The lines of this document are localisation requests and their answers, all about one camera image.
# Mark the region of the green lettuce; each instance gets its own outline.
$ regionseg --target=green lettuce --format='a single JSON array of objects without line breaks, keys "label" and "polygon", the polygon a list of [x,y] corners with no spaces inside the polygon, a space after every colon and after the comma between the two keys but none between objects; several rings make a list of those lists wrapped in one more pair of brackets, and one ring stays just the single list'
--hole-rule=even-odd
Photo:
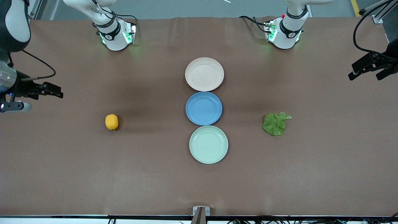
[{"label": "green lettuce", "polygon": [[272,136],[281,136],[286,128],[285,120],[291,119],[286,113],[270,113],[265,116],[263,129]]}]

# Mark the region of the mint green plate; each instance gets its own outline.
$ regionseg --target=mint green plate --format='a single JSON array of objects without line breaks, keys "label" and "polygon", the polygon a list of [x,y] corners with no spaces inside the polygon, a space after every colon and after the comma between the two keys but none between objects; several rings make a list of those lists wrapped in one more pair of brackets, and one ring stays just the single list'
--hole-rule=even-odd
[{"label": "mint green plate", "polygon": [[193,132],[189,149],[197,161],[204,164],[217,163],[228,151],[228,139],[220,128],[203,126]]}]

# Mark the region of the yellow lemon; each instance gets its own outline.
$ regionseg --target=yellow lemon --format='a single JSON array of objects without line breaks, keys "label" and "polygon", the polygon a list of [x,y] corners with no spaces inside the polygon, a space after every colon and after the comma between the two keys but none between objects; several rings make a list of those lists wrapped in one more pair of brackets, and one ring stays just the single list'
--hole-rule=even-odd
[{"label": "yellow lemon", "polygon": [[105,125],[109,130],[111,130],[111,131],[115,130],[117,128],[117,126],[119,125],[117,116],[114,114],[110,114],[110,115],[106,116]]}]

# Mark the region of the cable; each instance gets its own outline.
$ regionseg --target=cable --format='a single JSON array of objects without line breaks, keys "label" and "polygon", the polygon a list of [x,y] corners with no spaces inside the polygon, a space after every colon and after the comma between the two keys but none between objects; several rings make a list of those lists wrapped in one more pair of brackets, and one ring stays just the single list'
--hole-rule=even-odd
[{"label": "cable", "polygon": [[251,18],[249,18],[249,17],[247,17],[247,16],[240,16],[239,18],[245,18],[245,19],[248,19],[248,20],[252,21],[252,22],[255,23],[255,24],[257,25],[257,27],[258,27],[262,32],[264,32],[264,33],[271,33],[270,31],[263,30],[263,29],[260,27],[260,25],[264,25],[264,23],[268,23],[270,20],[265,21],[265,22],[263,22],[263,23],[259,23],[259,22],[257,22],[257,20],[256,20],[256,18],[255,18],[254,16],[253,16],[253,19],[251,19]]},{"label": "cable", "polygon": [[32,55],[31,53],[29,53],[29,52],[27,52],[25,50],[22,50],[22,51],[24,53],[28,54],[29,56],[35,58],[36,60],[40,61],[41,63],[45,64],[47,67],[49,67],[53,71],[53,74],[52,75],[47,75],[47,76],[41,76],[41,77],[24,78],[24,79],[21,79],[21,81],[26,82],[26,81],[37,80],[37,79],[47,79],[47,78],[51,78],[51,77],[55,76],[55,74],[57,72],[55,71],[55,69],[53,67],[51,67],[51,65],[47,64],[45,61],[41,60],[40,58]]},{"label": "cable", "polygon": [[7,52],[7,54],[8,54],[8,58],[9,58],[9,60],[10,60],[10,63],[8,63],[8,66],[10,66],[11,68],[13,68],[13,67],[14,67],[14,63],[12,62],[11,54],[10,54],[10,52]]},{"label": "cable", "polygon": [[114,11],[107,11],[107,10],[105,10],[104,8],[102,8],[98,3],[97,3],[97,1],[96,0],[91,0],[95,5],[97,5],[99,8],[101,8],[101,10],[103,10],[104,12],[107,12],[107,13],[109,13],[109,14],[112,14],[112,15],[114,15],[116,18],[119,18],[119,19],[122,19],[122,17],[121,16],[124,16],[124,17],[128,17],[128,16],[130,16],[130,17],[133,17],[135,20],[136,20],[136,22],[137,22],[137,26],[138,26],[138,19],[135,17],[135,16],[132,16],[132,15],[120,15],[120,14],[116,14]]},{"label": "cable", "polygon": [[245,19],[248,19],[248,20],[252,21],[253,23],[257,23],[257,24],[259,24],[259,25],[264,25],[264,23],[256,22],[256,21],[254,21],[252,18],[250,18],[250,17],[248,17],[248,16],[239,16],[239,18],[245,18]]},{"label": "cable", "polygon": [[368,50],[368,49],[365,49],[365,48],[362,48],[362,47],[358,46],[358,44],[357,44],[357,38],[356,38],[356,36],[357,36],[357,29],[358,29],[359,25],[362,23],[362,21],[363,21],[367,16],[369,16],[372,12],[374,12],[376,9],[380,8],[381,6],[383,6],[383,5],[385,5],[385,4],[390,4],[392,1],[394,1],[394,0],[389,0],[389,1],[387,1],[387,2],[384,2],[384,3],[380,4],[380,5],[378,5],[377,7],[373,8],[372,10],[370,10],[369,12],[367,12],[367,13],[360,19],[360,21],[358,22],[358,24],[355,26],[355,29],[354,29],[354,33],[353,33],[353,42],[354,42],[355,47],[358,48],[358,49],[361,50],[361,51],[368,52],[368,53],[373,53],[373,54],[376,54],[376,55],[380,55],[380,56],[383,56],[383,57],[385,57],[385,58],[388,58],[388,59],[390,59],[390,60],[392,60],[392,61],[398,62],[398,59],[389,57],[389,56],[387,56],[387,55],[385,55],[385,54],[383,54],[383,53],[377,52],[377,51]]}]

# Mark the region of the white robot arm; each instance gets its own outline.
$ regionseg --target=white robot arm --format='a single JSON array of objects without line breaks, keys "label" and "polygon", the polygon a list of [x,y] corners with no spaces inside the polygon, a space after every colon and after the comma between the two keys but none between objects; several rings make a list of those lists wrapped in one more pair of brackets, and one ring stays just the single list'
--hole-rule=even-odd
[{"label": "white robot arm", "polygon": [[98,28],[102,42],[112,51],[123,50],[134,42],[136,25],[117,19],[108,6],[116,0],[63,0],[69,7],[88,16]]},{"label": "white robot arm", "polygon": [[303,24],[308,18],[307,5],[323,5],[334,0],[284,0],[287,12],[265,24],[267,41],[281,49],[289,49],[299,40]]}]

